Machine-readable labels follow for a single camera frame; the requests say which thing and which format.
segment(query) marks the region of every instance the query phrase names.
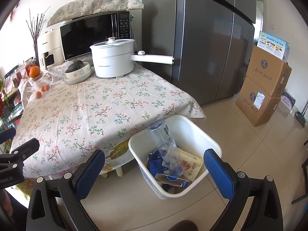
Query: green pumpkin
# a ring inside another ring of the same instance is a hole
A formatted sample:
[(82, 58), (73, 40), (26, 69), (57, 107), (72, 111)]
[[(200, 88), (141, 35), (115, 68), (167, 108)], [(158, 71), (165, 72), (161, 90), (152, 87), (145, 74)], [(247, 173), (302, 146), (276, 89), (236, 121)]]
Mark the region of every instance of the green pumpkin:
[(65, 70), (65, 73), (71, 73), (84, 67), (84, 62), (80, 60), (73, 61), (73, 63)]

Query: floral cloth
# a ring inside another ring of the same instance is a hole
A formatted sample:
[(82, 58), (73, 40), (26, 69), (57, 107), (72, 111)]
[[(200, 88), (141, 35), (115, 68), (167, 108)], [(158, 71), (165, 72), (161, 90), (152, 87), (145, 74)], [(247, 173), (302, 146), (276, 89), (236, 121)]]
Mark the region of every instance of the floral cloth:
[(40, 99), (29, 101), (11, 151), (32, 138), (39, 140), (39, 151), (24, 161), (25, 177), (61, 175), (98, 148), (105, 152), (105, 171), (110, 171), (133, 159), (126, 141), (131, 135), (174, 114), (204, 117), (191, 96), (139, 65), (120, 79), (101, 79), (92, 72), (75, 85), (59, 80)]
[(58, 8), (47, 21), (47, 27), (87, 15), (133, 9), (143, 9), (143, 4), (139, 0), (76, 0)]

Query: white plastic bin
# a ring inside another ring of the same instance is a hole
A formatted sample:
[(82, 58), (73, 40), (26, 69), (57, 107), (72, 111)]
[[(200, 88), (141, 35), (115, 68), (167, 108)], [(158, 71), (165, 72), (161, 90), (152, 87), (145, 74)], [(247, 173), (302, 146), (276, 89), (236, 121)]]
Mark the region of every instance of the white plastic bin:
[[(173, 115), (166, 118), (165, 121), (174, 137), (176, 144), (180, 149), (203, 159), (204, 151), (212, 148), (218, 154), (218, 156), (221, 157), (221, 149), (219, 145), (185, 116)], [(156, 149), (154, 142), (147, 132), (147, 129), (143, 129), (140, 132), (134, 134), (129, 139), (128, 146), (138, 162), (142, 176), (153, 189), (153, 191), (157, 194), (157, 196), (162, 200), (183, 196), (208, 174), (207, 169), (203, 165), (198, 173), (197, 178), (185, 190), (178, 194), (167, 193), (157, 183), (154, 177), (150, 174), (150, 171), (145, 166), (148, 154), (152, 153)]]

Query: plastic bottle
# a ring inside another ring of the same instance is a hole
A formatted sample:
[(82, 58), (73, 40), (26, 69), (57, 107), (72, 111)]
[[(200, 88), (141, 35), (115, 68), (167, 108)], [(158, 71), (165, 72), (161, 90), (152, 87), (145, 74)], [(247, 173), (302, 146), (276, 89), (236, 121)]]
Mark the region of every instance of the plastic bottle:
[(156, 121), (147, 130), (171, 175), (181, 176), (184, 164), (166, 122), (164, 120)]

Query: gray refrigerator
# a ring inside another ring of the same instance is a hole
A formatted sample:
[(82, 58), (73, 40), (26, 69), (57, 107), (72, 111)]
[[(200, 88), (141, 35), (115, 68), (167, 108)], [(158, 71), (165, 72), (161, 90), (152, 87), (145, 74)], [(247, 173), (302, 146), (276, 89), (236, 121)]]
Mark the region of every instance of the gray refrigerator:
[(142, 48), (174, 57), (143, 63), (199, 104), (238, 93), (250, 58), (256, 0), (142, 0)]

